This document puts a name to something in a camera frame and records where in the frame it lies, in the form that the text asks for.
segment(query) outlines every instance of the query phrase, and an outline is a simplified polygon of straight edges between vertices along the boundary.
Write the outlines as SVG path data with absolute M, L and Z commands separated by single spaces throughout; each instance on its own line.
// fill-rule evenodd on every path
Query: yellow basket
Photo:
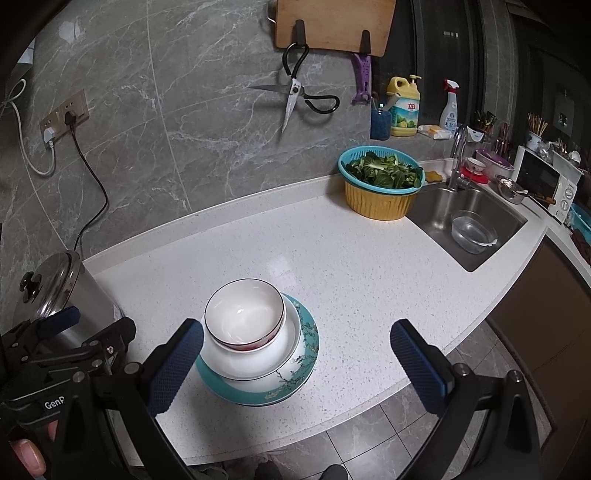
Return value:
M 345 198 L 347 204 L 358 214 L 374 220 L 398 220 L 405 216 L 413 205 L 414 196 L 385 195 L 360 189 L 345 182 Z

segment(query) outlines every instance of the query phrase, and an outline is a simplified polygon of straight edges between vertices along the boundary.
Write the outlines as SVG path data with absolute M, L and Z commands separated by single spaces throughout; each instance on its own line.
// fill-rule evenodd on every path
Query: blue cup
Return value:
M 388 110 L 371 110 L 370 138 L 373 140 L 387 140 L 390 138 L 392 114 Z

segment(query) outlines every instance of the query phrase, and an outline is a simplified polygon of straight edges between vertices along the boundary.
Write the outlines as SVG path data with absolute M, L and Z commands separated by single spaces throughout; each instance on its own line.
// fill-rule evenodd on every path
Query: white plate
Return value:
M 252 352 L 236 352 L 218 345 L 204 329 L 201 358 L 215 373 L 230 380 L 254 380 L 274 372 L 287 362 L 300 338 L 300 317 L 284 297 L 285 323 L 272 343 Z

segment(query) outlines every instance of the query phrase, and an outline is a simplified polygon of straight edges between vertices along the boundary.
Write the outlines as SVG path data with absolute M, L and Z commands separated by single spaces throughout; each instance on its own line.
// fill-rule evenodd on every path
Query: electrical outlet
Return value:
M 74 95 L 62 102 L 51 113 L 49 113 L 49 115 L 47 115 L 43 120 L 41 120 L 39 123 L 41 137 L 43 137 L 43 132 L 48 127 L 52 127 L 56 132 L 54 142 L 62 135 L 66 134 L 69 130 L 69 127 L 64 123 L 64 117 L 68 111 L 76 115 L 76 125 L 90 117 L 84 90 L 76 92 Z

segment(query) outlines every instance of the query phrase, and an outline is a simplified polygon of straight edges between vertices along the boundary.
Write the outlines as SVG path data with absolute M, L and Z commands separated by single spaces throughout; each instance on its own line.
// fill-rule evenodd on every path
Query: human hand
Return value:
M 54 440 L 56 438 L 57 420 L 52 421 L 47 426 L 47 433 L 49 438 Z M 45 473 L 47 466 L 45 465 L 45 459 L 43 455 L 36 447 L 36 445 L 28 439 L 17 440 L 11 442 L 12 450 L 17 454 L 18 459 L 25 466 L 27 471 L 33 477 L 41 476 Z

